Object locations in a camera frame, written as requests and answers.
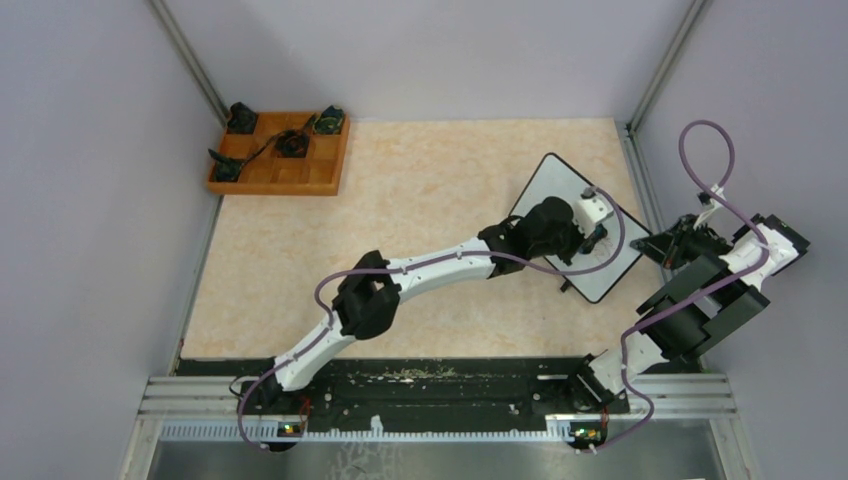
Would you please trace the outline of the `blue felt eraser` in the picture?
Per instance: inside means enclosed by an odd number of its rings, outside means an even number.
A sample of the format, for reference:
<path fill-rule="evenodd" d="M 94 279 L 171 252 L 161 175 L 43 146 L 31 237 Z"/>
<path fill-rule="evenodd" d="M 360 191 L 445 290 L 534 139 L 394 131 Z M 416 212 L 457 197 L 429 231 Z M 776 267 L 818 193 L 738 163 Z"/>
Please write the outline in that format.
<path fill-rule="evenodd" d="M 608 237 L 608 230 L 603 225 L 597 225 L 592 233 L 592 247 L 595 247 L 599 242 Z"/>

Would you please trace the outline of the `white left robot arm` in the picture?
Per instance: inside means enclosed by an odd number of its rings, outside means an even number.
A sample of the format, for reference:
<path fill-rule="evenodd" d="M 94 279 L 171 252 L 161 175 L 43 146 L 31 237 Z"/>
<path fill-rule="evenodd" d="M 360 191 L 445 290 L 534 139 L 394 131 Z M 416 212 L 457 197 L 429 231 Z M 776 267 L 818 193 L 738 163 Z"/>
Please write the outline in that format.
<path fill-rule="evenodd" d="M 350 344 L 385 333 L 404 302 L 460 282 L 526 267 L 540 270 L 536 261 L 542 257 L 556 256 L 569 264 L 612 213 L 599 197 L 569 203 L 549 196 L 525 215 L 510 216 L 449 249 L 396 259 L 378 250 L 368 252 L 353 269 L 319 282 L 314 298 L 323 319 L 290 351 L 274 358 L 248 391 L 259 407 L 288 413 L 321 368 Z"/>

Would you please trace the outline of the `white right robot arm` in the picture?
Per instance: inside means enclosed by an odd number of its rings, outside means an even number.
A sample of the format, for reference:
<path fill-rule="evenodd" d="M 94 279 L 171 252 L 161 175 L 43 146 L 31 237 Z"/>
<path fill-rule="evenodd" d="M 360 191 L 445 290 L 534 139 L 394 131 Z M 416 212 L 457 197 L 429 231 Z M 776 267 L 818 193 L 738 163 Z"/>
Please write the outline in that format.
<path fill-rule="evenodd" d="M 775 215 L 757 214 L 725 239 L 689 214 L 631 245 L 673 276 L 637 308 L 639 321 L 621 348 L 586 356 L 569 375 L 563 398 L 576 412 L 603 409 L 656 365 L 696 361 L 769 305 L 765 280 L 811 242 Z"/>

